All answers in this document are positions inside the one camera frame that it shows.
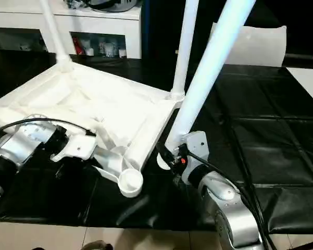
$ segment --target white cabinet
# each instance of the white cabinet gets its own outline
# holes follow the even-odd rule
[[[62,0],[49,2],[69,54],[76,54],[72,34],[79,32],[93,34],[93,37],[123,37],[127,57],[141,58],[141,4],[126,12],[107,13],[91,9],[68,9]],[[14,33],[12,29],[24,29],[22,33],[32,33],[32,30],[41,33],[47,50],[55,52],[38,0],[0,0],[0,28],[10,28],[7,33]]]

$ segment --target red object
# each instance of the red object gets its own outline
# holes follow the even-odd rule
[[[79,40],[76,37],[73,37],[73,43],[75,47],[75,51],[77,52],[77,55],[84,55],[84,51],[79,43]]]

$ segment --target black cable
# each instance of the black cable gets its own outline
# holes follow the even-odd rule
[[[253,213],[253,216],[255,217],[255,219],[257,221],[258,228],[259,228],[260,234],[262,236],[262,241],[263,241],[264,248],[266,250],[269,249],[268,244],[267,244],[267,241],[268,241],[270,246],[271,246],[271,248],[273,250],[277,250],[277,248],[274,245],[270,235],[268,233],[266,233],[265,230],[264,230],[264,219],[262,217],[262,211],[260,209],[256,193],[253,192],[253,200],[254,200],[254,204],[255,204],[253,206],[252,202],[250,201],[251,199],[246,196],[246,193],[244,192],[243,188],[241,186],[239,186],[235,181],[233,181],[232,178],[230,178],[226,173],[224,173],[222,170],[220,170],[219,168],[217,168],[213,164],[209,163],[208,161],[206,161],[206,160],[200,158],[199,156],[191,153],[190,151],[188,151],[187,154],[189,156],[195,158],[196,160],[200,161],[201,163],[205,164],[206,166],[210,167],[211,170],[217,172],[218,174],[220,174],[223,177],[225,177],[226,179],[228,179],[241,192],[242,197],[245,199],[245,201],[247,202],[248,206],[251,207],[250,211]]]
[[[23,119],[23,120],[19,120],[19,121],[15,121],[15,122],[12,122],[12,123],[9,123],[7,125],[4,125],[2,127],[0,127],[0,132],[1,131],[4,131],[5,129],[8,129],[10,127],[13,127],[13,126],[16,126],[16,125],[19,125],[19,124],[23,124],[23,123],[27,123],[27,122],[33,122],[33,121],[56,121],[56,122],[62,122],[62,123],[66,123],[66,124],[70,124],[70,125],[73,125],[79,129],[83,129],[85,130],[86,132],[88,132],[89,130],[80,126],[80,125],[77,125],[73,122],[70,122],[70,121],[65,121],[65,120],[60,120],[60,119],[55,119],[55,118],[29,118],[29,119]]]

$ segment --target white pillow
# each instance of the white pillow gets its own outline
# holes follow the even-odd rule
[[[210,37],[216,27],[213,23]],[[281,67],[286,53],[286,26],[264,29],[243,26],[226,64]]]

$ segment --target black tablecloth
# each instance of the black tablecloth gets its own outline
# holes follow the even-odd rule
[[[87,66],[169,91],[173,62],[74,57]],[[53,55],[0,52],[0,97],[55,62]],[[192,78],[191,71],[187,78]],[[165,128],[165,140],[174,116]],[[192,130],[207,134],[209,161],[240,184],[248,171],[271,233],[313,233],[313,99],[284,68],[223,67]],[[92,227],[213,230],[190,190],[160,169],[153,151],[142,193],[123,197],[89,163],[51,162],[43,151],[16,175],[0,220]],[[56,178],[62,166],[67,174]]]

